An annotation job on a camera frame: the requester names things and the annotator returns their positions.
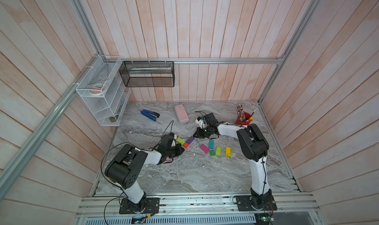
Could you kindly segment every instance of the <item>red pencil cup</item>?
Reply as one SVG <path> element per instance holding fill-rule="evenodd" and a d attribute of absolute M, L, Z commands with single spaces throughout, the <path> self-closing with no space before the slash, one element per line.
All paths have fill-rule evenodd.
<path fill-rule="evenodd" d="M 250 117 L 251 117 L 251 115 L 249 113 L 245 113 L 245 118 L 246 119 L 249 119 Z M 251 123 L 251 121 L 249 121 L 249 122 L 243 122 L 238 117 L 237 117 L 237 120 L 235 122 L 236 125 L 249 125 L 250 123 Z"/>

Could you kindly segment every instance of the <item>yellow block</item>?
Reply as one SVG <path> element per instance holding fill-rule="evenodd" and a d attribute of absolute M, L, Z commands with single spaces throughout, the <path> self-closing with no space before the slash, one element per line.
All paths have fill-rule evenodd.
<path fill-rule="evenodd" d="M 230 150 L 230 147 L 226 147 L 226 149 L 225 149 L 225 155 L 226 155 L 227 157 L 230 157 L 230 156 L 232 155 L 232 152 L 231 152 L 231 150 Z"/>

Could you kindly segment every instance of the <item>white wire mesh shelf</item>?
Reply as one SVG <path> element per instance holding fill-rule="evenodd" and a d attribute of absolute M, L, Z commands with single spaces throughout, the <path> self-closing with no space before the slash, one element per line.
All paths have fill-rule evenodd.
<path fill-rule="evenodd" d="M 91 70 L 80 81 L 76 91 L 81 97 L 103 98 L 121 66 L 119 56 L 99 56 Z"/>
<path fill-rule="evenodd" d="M 118 56 L 99 56 L 77 87 L 88 109 L 100 125 L 119 126 L 131 90 L 124 92 Z"/>

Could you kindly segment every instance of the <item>blue stapler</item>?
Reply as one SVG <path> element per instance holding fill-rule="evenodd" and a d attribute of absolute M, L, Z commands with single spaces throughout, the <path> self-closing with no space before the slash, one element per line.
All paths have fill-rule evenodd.
<path fill-rule="evenodd" d="M 153 121 L 157 121 L 157 118 L 159 117 L 159 113 L 155 113 L 155 112 L 152 112 L 152 111 L 149 111 L 149 110 L 146 110 L 146 109 L 143 109 L 141 111 L 141 114 L 146 116 L 147 118 L 153 120 Z"/>

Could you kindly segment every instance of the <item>black mesh basket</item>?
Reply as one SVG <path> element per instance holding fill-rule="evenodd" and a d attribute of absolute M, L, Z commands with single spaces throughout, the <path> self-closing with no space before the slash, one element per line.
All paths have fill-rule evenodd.
<path fill-rule="evenodd" d="M 172 61 L 124 61 L 120 75 L 126 87 L 173 87 Z"/>

